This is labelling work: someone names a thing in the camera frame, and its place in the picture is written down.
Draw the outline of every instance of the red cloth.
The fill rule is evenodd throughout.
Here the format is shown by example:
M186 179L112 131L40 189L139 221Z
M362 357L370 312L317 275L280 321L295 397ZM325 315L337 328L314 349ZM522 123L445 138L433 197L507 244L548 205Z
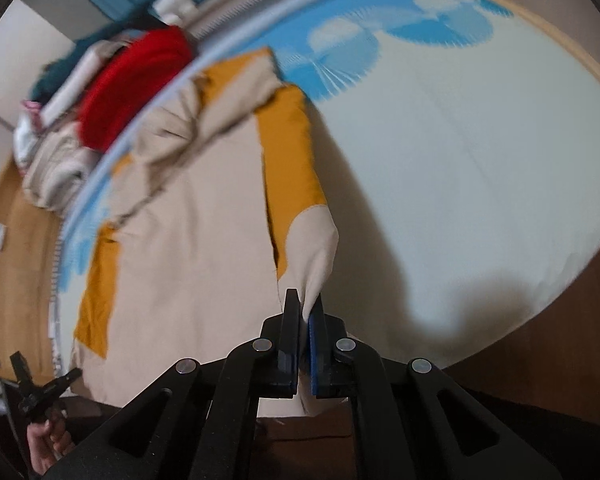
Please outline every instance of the red cloth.
M178 27L148 32L96 78L80 104L83 145L106 152L134 116L193 59Z

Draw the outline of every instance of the wooden floor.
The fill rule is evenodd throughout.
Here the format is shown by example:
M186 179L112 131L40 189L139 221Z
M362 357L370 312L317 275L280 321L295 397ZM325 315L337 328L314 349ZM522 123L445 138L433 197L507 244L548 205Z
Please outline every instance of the wooden floor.
M350 407L315 417L264 419L251 454L250 480L354 480Z
M462 386L600 424L600 252L537 317L447 372Z

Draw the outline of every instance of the beige fabric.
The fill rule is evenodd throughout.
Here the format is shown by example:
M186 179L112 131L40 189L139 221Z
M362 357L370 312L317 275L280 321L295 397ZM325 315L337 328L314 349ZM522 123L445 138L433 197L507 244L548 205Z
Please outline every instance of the beige fabric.
M123 406L184 356L226 357L282 311L256 119L191 162L118 232L106 360L74 347L72 365L101 402Z
M114 224L121 225L183 161L189 161L209 139L265 103L282 84L270 56L258 56L198 116L196 79L186 81L176 98L144 120L132 147L132 163L113 184L110 203Z
M149 114L131 164L113 179L120 254L106 358L75 341L72 366L84 373L75 392L123 406L179 359L225 358L282 312L287 288L298 289L308 319L331 272L338 234L327 206L298 214L278 281L253 111L280 85L265 53L200 112L192 78ZM263 400L258 414L301 416L333 405L313 399L309 386L302 377L298 396Z
M99 153L80 145L77 129L74 121L46 136L22 182L33 205L60 216L100 160Z
M101 40L87 49L67 80L40 110L43 131L51 128L64 113L69 111L109 59L126 44L125 41ZM22 112L13 132L13 155L22 172L27 170L40 148L42 139L39 135L40 132L37 132L31 123L29 113Z

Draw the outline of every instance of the folded clothes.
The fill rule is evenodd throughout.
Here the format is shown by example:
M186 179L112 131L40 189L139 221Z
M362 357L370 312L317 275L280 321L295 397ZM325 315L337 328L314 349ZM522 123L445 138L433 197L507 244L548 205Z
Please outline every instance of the folded clothes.
M22 173L25 173L31 164L45 133L75 104L109 59L126 45L126 40L102 40L92 44L44 107L38 102L23 102L25 109L13 133L13 154Z
M72 70L82 59L89 47L101 40L110 40L128 28L141 28L152 30L164 27L164 24L149 14L153 0L148 0L133 9L128 15L118 22L109 23L100 30L75 42L71 53L58 61L48 65L41 78L31 89L30 101L36 101L44 105L58 92L62 84L70 76Z
M83 145L106 152L134 116L193 60L177 27L153 30L104 69L86 93L78 120Z
M33 205L60 216L65 215L101 157L80 145L77 127L76 122L70 123L45 138L22 183Z
M196 79L178 97L152 110L131 149L132 162L112 184L111 221L120 226L215 135L267 102L282 83L269 56L256 57L223 94L202 111Z

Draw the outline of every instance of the beige cloth with yellow panel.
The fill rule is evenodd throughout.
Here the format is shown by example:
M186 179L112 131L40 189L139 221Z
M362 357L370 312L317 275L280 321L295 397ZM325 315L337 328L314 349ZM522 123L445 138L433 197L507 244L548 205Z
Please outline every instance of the beige cloth with yellow panel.
M144 121L113 179L75 330L74 388L122 406L184 357L256 338L299 291L304 320L338 234L313 167L305 97L268 49L188 80ZM260 415L314 412L264 400Z

